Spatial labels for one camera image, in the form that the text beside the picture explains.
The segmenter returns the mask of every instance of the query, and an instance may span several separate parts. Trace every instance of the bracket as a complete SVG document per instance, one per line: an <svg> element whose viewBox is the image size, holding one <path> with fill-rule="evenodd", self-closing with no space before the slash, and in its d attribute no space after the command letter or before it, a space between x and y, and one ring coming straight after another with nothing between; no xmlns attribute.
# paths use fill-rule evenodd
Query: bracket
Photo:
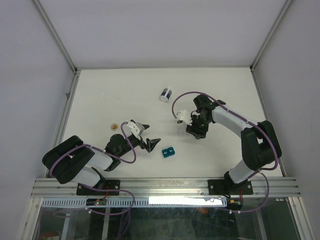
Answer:
<svg viewBox="0 0 320 240"><path fill-rule="evenodd" d="M209 179L208 180L208 189L209 189L209 195L221 195L219 192L215 191L215 189L221 189L223 188L225 183L224 179ZM253 186L251 184L251 181L246 180L243 184L233 187L228 194L230 195L240 195L240 192L242 190L243 195L253 195Z"/></svg>
<svg viewBox="0 0 320 240"><path fill-rule="evenodd" d="M120 189L120 180L108 179L104 182L103 187L101 189L110 189L110 190ZM85 186L82 186L81 184L78 184L76 188L76 195L78 196L101 196L101 195L105 195L106 193L107 192L88 189ZM109 196L119 196L119 192L110 191Z"/></svg>

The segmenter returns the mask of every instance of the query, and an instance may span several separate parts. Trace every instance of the white table surface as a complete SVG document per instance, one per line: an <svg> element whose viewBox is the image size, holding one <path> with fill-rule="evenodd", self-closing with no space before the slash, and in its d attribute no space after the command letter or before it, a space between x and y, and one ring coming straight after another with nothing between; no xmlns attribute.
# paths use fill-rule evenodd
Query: white table surface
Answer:
<svg viewBox="0 0 320 240"><path fill-rule="evenodd" d="M162 90L171 86L169 102L162 102ZM134 119L150 125L144 139L161 138L153 152L136 148L134 164L121 163L111 178L206 178L223 177L241 159L241 140L220 124L210 124L205 139L185 133L171 113L174 99L189 91L205 92L225 101L229 107L252 120L264 114L249 68L157 68L82 70L65 129L64 140L79 136L85 143L104 148L113 134L113 123ZM182 97L177 110L195 110L196 94ZM164 158L162 149L173 147L175 155ZM131 152L123 156L133 160ZM267 176L282 176L280 167Z"/></svg>

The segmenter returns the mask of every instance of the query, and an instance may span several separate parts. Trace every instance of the blue cube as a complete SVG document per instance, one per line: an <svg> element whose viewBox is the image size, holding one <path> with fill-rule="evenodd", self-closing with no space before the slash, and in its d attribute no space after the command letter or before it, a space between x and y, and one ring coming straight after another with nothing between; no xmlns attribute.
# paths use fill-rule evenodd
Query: blue cube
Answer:
<svg viewBox="0 0 320 240"><path fill-rule="evenodd" d="M162 154L163 154L164 158L167 158L167 157L170 157L172 155L175 155L176 152L175 152L174 148L171 146L171 147L169 147L167 149L163 149L162 150Z"/></svg>

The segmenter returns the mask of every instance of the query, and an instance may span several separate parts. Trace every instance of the enclosure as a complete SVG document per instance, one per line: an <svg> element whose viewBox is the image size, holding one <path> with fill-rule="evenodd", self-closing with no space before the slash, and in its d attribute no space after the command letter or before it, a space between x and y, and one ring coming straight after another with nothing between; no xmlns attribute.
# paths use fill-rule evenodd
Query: enclosure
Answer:
<svg viewBox="0 0 320 240"><path fill-rule="evenodd" d="M316 0L5 0L2 238L319 238L319 11ZM172 95L162 102L168 86ZM210 181L237 165L242 145L220 124L205 139L177 124L172 103L190 91L273 124L282 157L277 169L262 171L269 186L256 175L244 189L250 194L212 192ZM174 111L195 110L195 97L179 99ZM137 149L134 164L101 173L135 201L101 194L101 206L97 196L79 195L77 183L49 177L41 162L49 150L73 135L103 149L121 133L111 125L131 119L150 125L144 138L161 141L150 153ZM169 147L175 155L164 158ZM102 214L133 207L88 214L90 201ZM258 209L229 213L230 201Z"/></svg>

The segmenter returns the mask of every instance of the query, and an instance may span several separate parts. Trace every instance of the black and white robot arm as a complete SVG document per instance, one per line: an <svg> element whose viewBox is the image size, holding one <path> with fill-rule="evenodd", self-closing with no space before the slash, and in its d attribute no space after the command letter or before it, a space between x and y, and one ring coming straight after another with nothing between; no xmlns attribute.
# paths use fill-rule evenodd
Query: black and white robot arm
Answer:
<svg viewBox="0 0 320 240"><path fill-rule="evenodd" d="M187 124L187 133L192 134L196 139L203 139L209 130L209 124L218 123L241 138L242 160L224 174L227 189L241 185L260 168L275 160L275 155L266 138L253 125L263 130L271 140L277 157L281 157L282 151L274 128L269 121L257 122L246 117L244 119L247 121L241 120L238 116L230 113L231 109L229 107L226 111L205 95L198 95L193 102L196 105L196 114L190 114L186 110L181 110L176 114L178 123L185 122Z"/></svg>
<svg viewBox="0 0 320 240"><path fill-rule="evenodd" d="M121 134L114 134L105 149L101 150L84 144L78 136L74 135L46 153L42 163L47 167L50 175L56 178L60 184L76 182L101 189L105 184L105 178L96 168L110 172L121 163L120 160L133 163L136 155L134 161L131 162L123 160L121 157L138 146L150 153L161 140L160 138L147 138L144 141L141 135L150 127L149 125L134 120L126 122L125 125L132 133L127 137L128 140Z"/></svg>

